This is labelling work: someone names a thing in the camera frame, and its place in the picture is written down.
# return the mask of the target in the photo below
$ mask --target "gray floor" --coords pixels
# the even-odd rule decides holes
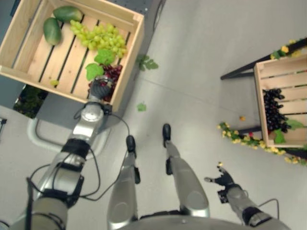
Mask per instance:
[[[139,215],[178,207],[172,177],[165,174],[163,123],[173,129],[173,142],[193,167],[210,201],[213,218],[239,223],[228,205],[220,204],[217,176],[222,161],[236,182],[257,204],[280,200],[281,220],[293,230],[307,229],[307,168],[287,164],[283,157],[234,145],[222,139],[216,125],[259,124],[253,79],[220,81],[219,76],[260,58],[289,39],[307,34],[306,0],[167,0],[149,49],[159,69],[140,74],[125,119],[137,142],[142,182],[137,186]],[[147,105],[137,112],[138,103]],[[239,116],[246,116],[241,122]],[[12,222],[26,203],[25,177],[54,153],[34,146],[26,136],[28,119],[0,108],[8,123],[0,137],[0,219]],[[69,130],[42,124],[46,136],[64,142]],[[111,131],[99,156],[102,185],[116,177],[125,153],[124,125]],[[96,186],[93,161],[85,169],[83,192]],[[110,193],[99,202],[79,200],[69,213],[67,229],[105,229]],[[276,216],[275,204],[263,207]]]

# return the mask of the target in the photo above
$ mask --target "green leaf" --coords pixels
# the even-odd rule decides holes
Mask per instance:
[[[297,128],[304,128],[304,125],[296,120],[287,120],[287,125],[291,126],[290,129],[296,130]]]
[[[276,137],[274,139],[275,144],[280,144],[280,143],[286,142],[281,129],[274,130],[274,133],[276,134]]]
[[[277,51],[274,51],[272,54],[276,59],[280,59],[280,55]]]
[[[142,64],[142,63],[140,63],[139,68],[140,68],[140,70],[142,70],[142,71],[145,71],[145,70],[146,70],[144,64]]]
[[[95,62],[103,65],[109,65],[115,60],[115,55],[111,50],[99,49],[97,56],[94,58]]]
[[[144,104],[144,103],[139,103],[138,105],[137,105],[137,108],[138,108],[138,111],[139,112],[143,112],[143,111],[146,111],[146,105]]]
[[[104,69],[101,66],[97,65],[96,63],[88,64],[85,67],[85,69],[86,69],[86,79],[88,81],[93,80],[98,75],[104,74]]]

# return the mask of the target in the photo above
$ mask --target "yellow flower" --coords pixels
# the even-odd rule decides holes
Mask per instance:
[[[296,58],[296,57],[298,57],[298,56],[300,56],[300,55],[301,55],[301,51],[300,51],[300,50],[297,50],[297,51],[294,51],[294,52],[291,54],[291,57]]]
[[[297,163],[298,163],[297,158],[293,158],[293,159],[292,159],[292,164],[297,164]]]
[[[287,163],[292,163],[292,160],[289,157],[285,157],[284,161],[287,162]]]
[[[279,150],[278,150],[278,148],[276,148],[276,147],[271,147],[271,151],[277,153]]]
[[[282,48],[280,50],[285,52],[285,53],[289,52],[289,48],[287,46],[282,46]]]
[[[285,150],[280,150],[280,151],[277,153],[277,155],[284,155],[285,153],[286,153]]]

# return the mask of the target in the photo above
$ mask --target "wooden crate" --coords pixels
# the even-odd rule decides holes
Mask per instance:
[[[82,24],[90,30],[111,23],[126,38],[128,52],[113,64],[121,64],[118,83],[111,98],[118,110],[144,36],[143,15],[104,0],[22,0],[0,47],[0,74],[40,89],[85,103],[88,81],[85,67],[97,51],[81,45],[64,23],[62,41],[52,46],[45,41],[43,23],[55,8],[71,5],[84,13]],[[58,80],[54,87],[51,80]]]
[[[301,148],[307,144],[307,55],[258,62],[254,68],[263,139],[269,147]],[[275,144],[274,134],[268,135],[262,90],[280,88],[284,99],[279,109],[289,119],[304,124],[304,128],[284,133],[286,142]]]

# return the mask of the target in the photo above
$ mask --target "wooden slat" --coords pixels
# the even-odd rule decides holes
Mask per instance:
[[[23,45],[19,51],[18,58],[14,64],[14,69],[24,72],[28,71],[32,58],[35,54],[36,47],[38,46],[43,35],[44,21],[50,17],[53,10],[54,8],[48,2],[48,0],[42,0],[29,28],[30,32],[25,37]]]
[[[129,60],[129,63],[127,63],[125,66],[123,66],[121,77],[118,80],[118,83],[116,85],[116,88],[114,90],[112,99],[111,99],[111,105],[113,111],[117,111],[123,96],[123,93],[126,89],[128,80],[130,78],[130,74],[132,71],[132,68],[135,64],[136,57],[139,53],[143,37],[144,37],[144,17],[138,17],[135,15],[134,20],[138,22],[138,27],[136,30],[137,36],[133,36],[131,48],[128,51],[128,54],[126,56],[127,60]]]
[[[103,11],[100,11],[100,10],[96,10],[94,7],[91,8],[90,6],[87,6],[87,5],[89,5],[88,3],[87,3],[87,5],[84,5],[84,4],[78,3],[74,0],[65,0],[65,1],[50,0],[50,2],[56,7],[65,6],[65,5],[75,6],[78,9],[80,9],[87,16],[90,16],[92,18],[96,18],[96,19],[98,19],[102,22],[105,22],[105,23],[111,23],[111,24],[115,25],[116,27],[122,28],[122,29],[127,30],[127,31],[135,31],[133,21],[131,21],[131,22],[125,21],[125,20],[118,18],[116,16],[113,16],[109,13],[106,13],[106,12],[103,12]]]
[[[256,64],[256,66],[254,68],[254,74],[255,74],[256,91],[257,91],[257,98],[258,98],[257,102],[258,102],[258,109],[259,109],[259,114],[260,114],[262,138],[263,138],[266,146],[271,147],[271,146],[274,145],[274,142],[272,142],[272,140],[269,140],[267,119],[266,119],[265,109],[264,109],[263,92],[262,92],[262,88],[260,86],[261,75],[260,75],[260,69],[258,68],[258,63]]]
[[[40,79],[51,50],[52,45],[42,36],[28,70],[31,80],[38,81]]]
[[[297,128],[296,130],[288,130],[283,134],[284,139],[287,141],[300,141],[307,143],[307,128]]]
[[[303,125],[307,126],[307,114],[287,115],[287,117],[291,120],[298,121]]]
[[[303,71],[307,69],[307,55],[259,62],[256,67],[260,70],[260,78]]]
[[[289,89],[282,89],[282,93],[284,99],[279,100],[276,99],[278,102],[282,101],[291,101],[296,99],[307,99],[307,86],[302,87],[293,87]]]
[[[97,20],[96,20],[96,23],[92,27],[88,27],[88,29],[91,31],[96,24],[97,24]],[[94,58],[96,55],[97,55],[96,50],[88,51],[88,54],[84,61],[84,65],[82,66],[82,70],[80,71],[80,74],[78,76],[77,83],[75,84],[75,87],[72,92],[74,95],[78,97],[85,98],[85,99],[87,98],[88,89],[89,89],[88,87],[89,81],[86,79],[85,67],[88,64],[94,62]]]
[[[32,21],[40,0],[22,0],[0,47],[0,65],[11,67],[17,57],[20,45]]]
[[[261,87],[266,90],[305,84],[307,84],[307,72],[261,79],[260,82]]]
[[[307,113],[307,100],[279,103],[283,108],[279,109],[281,114]]]
[[[88,16],[84,16],[82,21],[82,24],[89,28],[93,28],[96,23],[97,19]],[[66,60],[64,69],[61,73],[61,77],[59,79],[59,84],[57,86],[58,90],[69,93],[71,92],[86,50],[87,48],[82,46],[81,41],[78,38],[75,38],[69,56]]]
[[[65,93],[65,92],[60,92],[59,90],[57,90],[53,86],[45,86],[45,85],[42,85],[42,84],[40,84],[36,81],[32,81],[31,76],[29,74],[21,72],[21,71],[16,70],[16,69],[11,69],[11,68],[6,67],[6,66],[0,66],[0,74],[3,75],[3,76],[6,76],[8,78],[14,79],[16,81],[20,81],[20,82],[23,82],[25,84],[32,85],[34,87],[40,88],[42,90],[46,90],[48,92],[56,93],[60,96],[67,97],[69,99],[72,99],[72,100],[75,100],[75,101],[78,101],[78,102],[81,102],[81,103],[87,102],[86,99],[80,98],[76,95],[68,94],[68,93]]]
[[[70,24],[65,23],[62,27],[62,41],[53,48],[52,54],[40,81],[41,84],[50,85],[51,80],[58,79],[73,38],[74,34],[70,30]]]

